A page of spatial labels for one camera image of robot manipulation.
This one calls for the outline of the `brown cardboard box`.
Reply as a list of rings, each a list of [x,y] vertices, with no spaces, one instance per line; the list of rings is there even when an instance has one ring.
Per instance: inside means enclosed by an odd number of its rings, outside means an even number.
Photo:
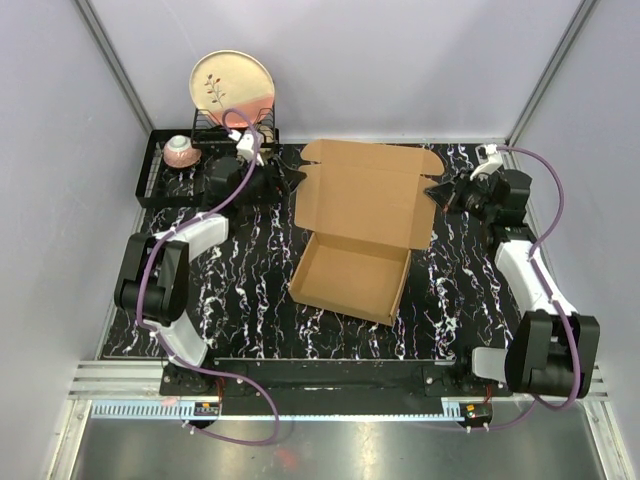
[[[289,285],[303,305],[391,326],[411,254],[430,246],[443,175],[419,147],[320,139],[301,152],[294,223],[311,236]]]

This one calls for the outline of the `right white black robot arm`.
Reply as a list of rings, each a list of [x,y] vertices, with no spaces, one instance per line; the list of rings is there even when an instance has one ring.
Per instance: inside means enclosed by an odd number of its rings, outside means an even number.
[[[579,313],[546,269],[537,238],[525,221],[532,179],[518,170],[454,179],[425,193],[445,213],[480,221],[488,257],[502,274],[521,319],[508,347],[467,347],[454,384],[476,396],[493,381],[514,393],[584,398],[600,338],[595,317]]]

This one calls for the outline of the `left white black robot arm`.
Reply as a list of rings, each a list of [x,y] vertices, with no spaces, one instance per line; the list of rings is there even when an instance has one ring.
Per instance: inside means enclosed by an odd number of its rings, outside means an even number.
[[[207,174],[200,210],[191,219],[156,234],[129,237],[114,290],[119,309],[158,340],[181,384],[196,396],[215,386],[216,372],[205,360],[209,347],[187,311],[191,263],[233,238],[246,208],[287,199],[307,174],[276,156],[259,165],[232,157]]]

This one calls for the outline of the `right small control box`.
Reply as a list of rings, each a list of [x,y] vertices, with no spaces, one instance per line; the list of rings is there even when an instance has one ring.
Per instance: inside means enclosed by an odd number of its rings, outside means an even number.
[[[489,402],[469,403],[464,406],[463,414],[467,422],[490,423],[493,418],[493,407]]]

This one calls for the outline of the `small control box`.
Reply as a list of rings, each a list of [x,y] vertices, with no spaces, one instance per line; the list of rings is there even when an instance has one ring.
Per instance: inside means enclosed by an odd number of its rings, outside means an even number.
[[[490,423],[493,418],[493,407],[489,402],[469,403],[464,406],[463,414],[467,422]]]
[[[220,404],[213,401],[195,401],[193,416],[195,418],[214,419],[220,414]]]

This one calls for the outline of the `left small control box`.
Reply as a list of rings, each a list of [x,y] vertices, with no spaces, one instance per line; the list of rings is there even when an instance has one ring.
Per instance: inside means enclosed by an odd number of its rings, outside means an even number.
[[[195,401],[193,416],[195,418],[214,419],[220,414],[220,404],[213,401]]]

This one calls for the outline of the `beige ceramic cup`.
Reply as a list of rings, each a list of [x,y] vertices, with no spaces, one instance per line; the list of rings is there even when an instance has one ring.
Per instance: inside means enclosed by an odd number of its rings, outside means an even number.
[[[274,129],[268,125],[259,125],[258,132],[261,134],[260,154],[263,158],[270,158],[275,154],[278,146]]]

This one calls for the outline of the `black marble pattern mat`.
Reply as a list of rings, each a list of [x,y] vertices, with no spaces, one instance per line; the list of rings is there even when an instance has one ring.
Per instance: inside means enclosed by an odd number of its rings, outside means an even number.
[[[216,357],[451,359],[464,342],[512,340],[520,312],[476,220],[436,216],[431,245],[413,253],[398,315],[385,326],[291,299],[310,237],[294,210],[293,198],[248,209],[231,240],[192,264],[189,315]]]

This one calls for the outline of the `pink white ceramic cup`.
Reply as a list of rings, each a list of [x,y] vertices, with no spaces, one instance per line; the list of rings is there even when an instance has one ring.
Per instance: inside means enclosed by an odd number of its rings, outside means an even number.
[[[202,153],[195,148],[191,139],[184,135],[172,136],[163,147],[164,163],[174,169],[185,169],[196,165]]]

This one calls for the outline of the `cream pink floral plate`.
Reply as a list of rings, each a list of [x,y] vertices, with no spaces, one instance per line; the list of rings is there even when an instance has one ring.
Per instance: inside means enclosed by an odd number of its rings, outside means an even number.
[[[273,108],[275,84],[269,71],[249,54],[220,50],[193,67],[189,92],[195,107],[220,124],[222,115],[237,109],[253,124]]]

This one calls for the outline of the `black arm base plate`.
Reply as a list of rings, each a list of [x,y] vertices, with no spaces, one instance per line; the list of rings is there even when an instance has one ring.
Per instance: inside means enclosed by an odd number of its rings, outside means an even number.
[[[207,369],[248,377],[271,394],[381,390],[426,397],[509,397],[504,383],[463,376],[459,365],[435,360],[231,359]]]

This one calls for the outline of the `slotted aluminium rail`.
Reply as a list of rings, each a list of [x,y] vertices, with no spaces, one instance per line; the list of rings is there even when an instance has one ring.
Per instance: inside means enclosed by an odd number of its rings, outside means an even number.
[[[193,416],[193,400],[177,400],[166,403],[161,400],[94,400],[91,415],[101,419],[136,419],[136,420],[257,420],[271,421],[275,417],[267,414],[232,414],[220,408],[220,414],[214,419],[195,418]],[[444,401],[435,413],[422,414],[280,414],[282,421],[353,421],[353,422],[386,422],[386,421],[426,421],[457,422],[463,420],[460,405],[457,402]]]

